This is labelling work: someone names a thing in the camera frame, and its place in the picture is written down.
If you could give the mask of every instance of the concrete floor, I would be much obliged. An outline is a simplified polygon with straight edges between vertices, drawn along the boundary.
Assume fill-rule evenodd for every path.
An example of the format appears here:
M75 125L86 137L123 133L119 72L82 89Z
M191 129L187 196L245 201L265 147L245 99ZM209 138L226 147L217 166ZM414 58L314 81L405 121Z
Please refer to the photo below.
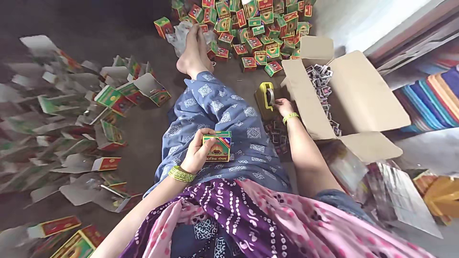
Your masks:
M185 89L181 74L175 68L174 48L159 38L153 21L168 16L168 2L134 0L16 0L0 3L1 63L29 62L27 49L19 38L46 34L68 55L79 62L90 60L110 66L116 55L134 55L138 61L150 61L161 82L171 93L172 100L158 108L152 102L143 103L129 111L122 129L128 146L119 151L123 157L118 172L130 188L144 192L153 185L156 167L161 162L162 135L168 128L167 111ZM13 74L0 68L0 82ZM218 63L215 75L236 94L256 107L253 94L264 81L279 85L282 78L270 78L263 70L242 73L239 60ZM111 213L88 203L74 207L61 193L56 193L27 209L29 193L15 193L0 198L0 230L26 223L39 223L68 215L77 215L84 225L94 224L108 234L125 213Z

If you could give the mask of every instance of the bracelet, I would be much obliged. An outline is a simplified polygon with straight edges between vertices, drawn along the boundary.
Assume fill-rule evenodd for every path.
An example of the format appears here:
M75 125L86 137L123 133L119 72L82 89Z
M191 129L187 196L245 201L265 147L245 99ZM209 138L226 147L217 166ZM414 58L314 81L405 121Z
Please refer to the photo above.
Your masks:
M174 179L186 183L191 183L196 177L196 175L184 171L180 166L173 166L168 174Z
M284 119L282 119L282 122L284 124L286 124L287 123L287 119L292 118L292 117L300 117L300 115L298 115L298 113L296 113L296 112L290 113L290 114L286 115L284 117Z

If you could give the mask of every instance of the tape roll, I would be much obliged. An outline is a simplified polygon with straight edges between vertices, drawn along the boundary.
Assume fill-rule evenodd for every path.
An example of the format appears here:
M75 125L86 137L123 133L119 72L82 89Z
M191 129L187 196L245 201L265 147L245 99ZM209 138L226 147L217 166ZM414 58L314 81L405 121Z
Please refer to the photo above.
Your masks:
M266 102L268 103L268 106L274 105L274 99L273 89L266 89Z

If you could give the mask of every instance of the bare foot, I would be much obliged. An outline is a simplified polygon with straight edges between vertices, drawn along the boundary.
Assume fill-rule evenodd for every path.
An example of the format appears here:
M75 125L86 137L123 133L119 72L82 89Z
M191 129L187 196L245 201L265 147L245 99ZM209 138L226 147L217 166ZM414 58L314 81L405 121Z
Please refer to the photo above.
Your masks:
M201 56L202 63L207 67L207 69L213 73L213 65L210 62L209 57L207 56L207 44L206 38L204 37L204 32L201 28L198 30L198 45L199 45L199 54Z
M202 63L199 54L199 46L196 39L198 29L199 25L197 24L191 27L186 36L185 51L176 65L180 72L190 75L192 79L196 79L198 73L208 71L206 65Z

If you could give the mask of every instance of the woman's left hand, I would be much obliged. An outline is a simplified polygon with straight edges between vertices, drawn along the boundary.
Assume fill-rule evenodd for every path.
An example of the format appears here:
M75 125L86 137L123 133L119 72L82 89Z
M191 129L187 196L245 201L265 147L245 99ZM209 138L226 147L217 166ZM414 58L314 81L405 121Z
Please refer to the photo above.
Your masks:
M188 173L196 174L204 166L206 162L207 154L209 153L212 145L217 141L215 138L211 138L202 145L202 136L203 135L213 135L215 130L210 128L199 129L193 140L188 146L188 151L186 152L185 160L182 162L180 167Z

